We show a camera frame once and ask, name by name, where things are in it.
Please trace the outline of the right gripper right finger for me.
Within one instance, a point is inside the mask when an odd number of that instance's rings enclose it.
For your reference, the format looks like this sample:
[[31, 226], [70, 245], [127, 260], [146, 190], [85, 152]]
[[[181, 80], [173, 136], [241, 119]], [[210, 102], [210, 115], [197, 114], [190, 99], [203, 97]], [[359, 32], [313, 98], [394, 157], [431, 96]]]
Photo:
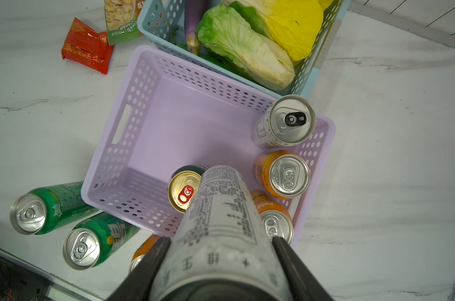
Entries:
[[284, 238], [274, 237], [272, 244], [294, 300], [334, 301]]

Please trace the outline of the orange can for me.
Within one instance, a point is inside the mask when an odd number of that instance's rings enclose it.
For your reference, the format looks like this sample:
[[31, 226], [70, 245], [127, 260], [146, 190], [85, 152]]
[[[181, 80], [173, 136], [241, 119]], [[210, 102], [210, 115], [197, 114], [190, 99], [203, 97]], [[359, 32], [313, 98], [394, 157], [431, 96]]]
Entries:
[[292, 242], [294, 227], [288, 210], [261, 190], [251, 191], [251, 197], [270, 238], [281, 237]]
[[310, 184], [307, 163], [292, 151], [280, 150], [259, 155], [252, 166], [257, 182], [276, 198], [293, 199]]
[[129, 265], [128, 273], [132, 273], [135, 267], [141, 262], [143, 257], [150, 251], [153, 245], [157, 242], [160, 237], [157, 235], [151, 235], [147, 240], [134, 253], [131, 263]]

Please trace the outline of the green soda can front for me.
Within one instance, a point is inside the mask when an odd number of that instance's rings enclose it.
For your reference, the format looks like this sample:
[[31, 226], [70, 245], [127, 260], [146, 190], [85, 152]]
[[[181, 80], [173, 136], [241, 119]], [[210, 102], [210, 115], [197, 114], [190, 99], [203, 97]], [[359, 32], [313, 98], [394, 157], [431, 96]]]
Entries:
[[139, 228], [108, 213], [99, 213], [78, 223], [65, 237], [62, 255], [76, 270], [86, 270], [104, 263]]

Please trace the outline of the green soda can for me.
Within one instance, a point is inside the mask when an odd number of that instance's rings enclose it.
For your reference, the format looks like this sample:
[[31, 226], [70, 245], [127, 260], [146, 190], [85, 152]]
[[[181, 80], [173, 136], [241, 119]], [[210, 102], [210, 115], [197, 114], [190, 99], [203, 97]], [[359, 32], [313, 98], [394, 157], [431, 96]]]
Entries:
[[23, 235], [43, 235], [77, 222], [99, 209], [81, 197], [83, 182], [35, 188], [19, 196], [10, 208], [10, 222]]
[[86, 270], [104, 263], [139, 228], [108, 213], [99, 213], [78, 223], [65, 237], [62, 255], [76, 270]]

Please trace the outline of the white monster can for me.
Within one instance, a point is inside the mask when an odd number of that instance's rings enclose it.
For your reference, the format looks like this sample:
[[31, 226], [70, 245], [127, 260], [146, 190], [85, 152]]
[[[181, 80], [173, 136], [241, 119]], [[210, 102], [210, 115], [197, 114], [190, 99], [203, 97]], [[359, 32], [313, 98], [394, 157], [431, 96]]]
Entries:
[[307, 140], [315, 126], [316, 114], [308, 100], [299, 95], [286, 95], [258, 119], [251, 139], [263, 149], [292, 147]]
[[236, 169], [214, 166], [203, 174], [149, 298], [293, 298], [250, 191]]

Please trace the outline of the green soda can back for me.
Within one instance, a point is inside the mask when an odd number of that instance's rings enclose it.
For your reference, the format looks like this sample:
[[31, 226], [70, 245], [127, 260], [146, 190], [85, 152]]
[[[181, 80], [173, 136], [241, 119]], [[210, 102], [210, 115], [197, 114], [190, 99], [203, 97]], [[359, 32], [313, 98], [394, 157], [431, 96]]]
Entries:
[[77, 222], [99, 209], [81, 197], [83, 182], [35, 188], [19, 196], [10, 208], [10, 222], [23, 235], [43, 235]]

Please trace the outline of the white Monster can back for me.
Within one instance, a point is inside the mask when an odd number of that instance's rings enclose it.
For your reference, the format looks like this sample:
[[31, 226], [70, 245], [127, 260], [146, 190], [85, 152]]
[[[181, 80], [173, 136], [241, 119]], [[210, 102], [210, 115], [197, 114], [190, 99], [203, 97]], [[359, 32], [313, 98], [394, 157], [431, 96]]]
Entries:
[[315, 126], [316, 114], [308, 100], [299, 95], [286, 95], [258, 119], [251, 139], [263, 149], [292, 147], [307, 140]]

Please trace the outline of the purple plastic basket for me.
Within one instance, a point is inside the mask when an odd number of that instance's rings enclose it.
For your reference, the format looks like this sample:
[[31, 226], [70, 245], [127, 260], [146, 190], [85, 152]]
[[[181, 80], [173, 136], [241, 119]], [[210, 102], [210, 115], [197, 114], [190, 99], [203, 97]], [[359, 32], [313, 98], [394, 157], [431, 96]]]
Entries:
[[263, 150], [253, 125], [276, 97], [143, 45], [133, 52], [84, 180], [83, 200], [160, 237], [183, 217], [168, 200], [171, 175], [188, 164], [231, 166], [249, 189]]

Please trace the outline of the blue plastic basket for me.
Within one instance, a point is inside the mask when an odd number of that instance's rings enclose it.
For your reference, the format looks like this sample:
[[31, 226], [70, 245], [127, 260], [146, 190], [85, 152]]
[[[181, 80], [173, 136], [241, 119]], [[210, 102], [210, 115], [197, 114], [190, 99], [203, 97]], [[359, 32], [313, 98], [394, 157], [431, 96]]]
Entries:
[[271, 96], [296, 94], [307, 98], [316, 83], [321, 67], [350, 4], [350, 1], [334, 1], [324, 11], [323, 24], [310, 55], [295, 67], [295, 79], [290, 86], [279, 92], [266, 89], [171, 43], [171, 34], [176, 26], [178, 26], [176, 37], [182, 43], [185, 41], [183, 33], [184, 1], [146, 1], [138, 17], [138, 29], [159, 50], [182, 60], [250, 85]]

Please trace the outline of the green can gold lid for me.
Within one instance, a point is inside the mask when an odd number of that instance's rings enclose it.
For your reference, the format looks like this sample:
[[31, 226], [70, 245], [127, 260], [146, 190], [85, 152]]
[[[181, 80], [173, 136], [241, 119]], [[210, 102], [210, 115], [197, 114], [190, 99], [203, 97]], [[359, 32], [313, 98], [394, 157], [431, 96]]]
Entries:
[[178, 168], [168, 185], [168, 199], [179, 212], [185, 213], [201, 185], [202, 175], [210, 167], [205, 164], [190, 164]]

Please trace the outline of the red snack packet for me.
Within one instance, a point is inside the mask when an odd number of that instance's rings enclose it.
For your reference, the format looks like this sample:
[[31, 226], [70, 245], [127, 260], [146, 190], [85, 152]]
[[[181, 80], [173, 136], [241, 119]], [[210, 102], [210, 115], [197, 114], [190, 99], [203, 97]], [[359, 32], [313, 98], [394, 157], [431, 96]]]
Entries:
[[62, 59], [75, 61], [107, 75], [114, 46], [108, 43], [108, 33], [97, 33], [75, 18], [61, 50]]

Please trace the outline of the yellow napa cabbage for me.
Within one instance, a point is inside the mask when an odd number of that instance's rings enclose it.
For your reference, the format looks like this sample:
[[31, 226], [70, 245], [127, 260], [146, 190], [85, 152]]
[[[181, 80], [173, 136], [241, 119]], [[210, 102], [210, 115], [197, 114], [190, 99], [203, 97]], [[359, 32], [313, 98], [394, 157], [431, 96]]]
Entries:
[[332, 1], [223, 1], [258, 33], [280, 45], [294, 65], [311, 53]]

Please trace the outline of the green snack packet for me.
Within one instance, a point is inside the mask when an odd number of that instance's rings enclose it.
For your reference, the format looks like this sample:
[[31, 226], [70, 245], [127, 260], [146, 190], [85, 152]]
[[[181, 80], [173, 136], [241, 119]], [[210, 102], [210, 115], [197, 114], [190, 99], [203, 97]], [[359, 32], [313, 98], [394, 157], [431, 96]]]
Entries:
[[137, 19], [144, 6], [142, 0], [105, 0], [104, 14], [110, 46], [141, 36]]

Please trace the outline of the purple eggplant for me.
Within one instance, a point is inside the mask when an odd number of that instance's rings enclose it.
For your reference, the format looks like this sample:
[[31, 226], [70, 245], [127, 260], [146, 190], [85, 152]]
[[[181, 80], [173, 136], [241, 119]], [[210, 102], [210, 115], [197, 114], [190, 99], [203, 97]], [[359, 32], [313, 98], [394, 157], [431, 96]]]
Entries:
[[184, 33], [187, 50], [198, 55], [201, 50], [201, 42], [197, 37], [197, 27], [209, 8], [209, 0], [186, 0], [184, 11]]

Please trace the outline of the aluminium mounting rail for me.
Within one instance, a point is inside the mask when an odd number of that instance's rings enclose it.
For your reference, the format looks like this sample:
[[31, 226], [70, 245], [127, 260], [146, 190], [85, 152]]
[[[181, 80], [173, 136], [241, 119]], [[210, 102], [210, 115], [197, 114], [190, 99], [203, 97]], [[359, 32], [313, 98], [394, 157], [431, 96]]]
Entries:
[[0, 300], [101, 300], [0, 248]]

